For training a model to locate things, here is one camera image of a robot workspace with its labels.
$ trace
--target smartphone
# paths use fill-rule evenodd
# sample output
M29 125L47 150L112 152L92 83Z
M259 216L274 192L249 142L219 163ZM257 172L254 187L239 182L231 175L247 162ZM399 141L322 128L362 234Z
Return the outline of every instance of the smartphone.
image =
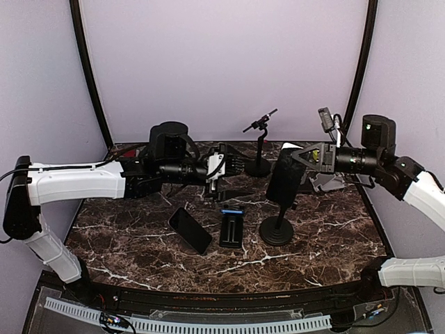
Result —
M168 225L200 255L209 247L211 235L183 208L180 207L169 219Z

